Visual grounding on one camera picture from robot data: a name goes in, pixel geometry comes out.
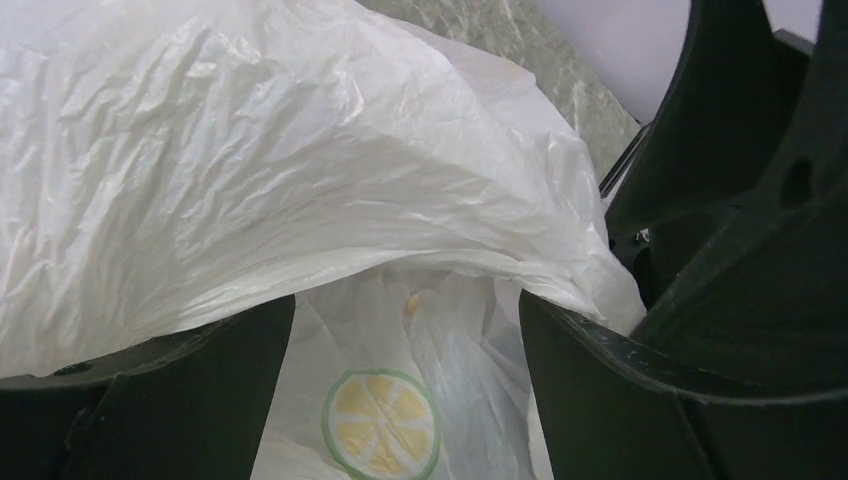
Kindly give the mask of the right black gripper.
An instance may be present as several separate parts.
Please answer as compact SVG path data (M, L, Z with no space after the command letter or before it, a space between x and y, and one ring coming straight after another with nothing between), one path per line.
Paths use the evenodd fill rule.
M647 230L633 338L765 386L847 384L847 5L800 52L759 1L695 1L671 85L607 213Z

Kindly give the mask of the white plastic bag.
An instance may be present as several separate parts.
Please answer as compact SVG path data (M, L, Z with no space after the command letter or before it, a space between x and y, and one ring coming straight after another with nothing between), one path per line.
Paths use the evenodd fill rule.
M619 333L586 143L355 1L1 5L1 382L291 296L247 479L550 479L530 292Z

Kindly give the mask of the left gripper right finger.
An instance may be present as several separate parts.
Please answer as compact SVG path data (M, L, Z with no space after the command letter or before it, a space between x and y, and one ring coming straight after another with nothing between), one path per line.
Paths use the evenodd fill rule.
M527 364L558 479L843 479L847 392L682 364L530 292Z

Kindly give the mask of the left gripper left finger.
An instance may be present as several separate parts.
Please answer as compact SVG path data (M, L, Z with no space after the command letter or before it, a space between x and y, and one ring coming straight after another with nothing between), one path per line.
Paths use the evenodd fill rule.
M1 382L5 479L247 479L295 300Z

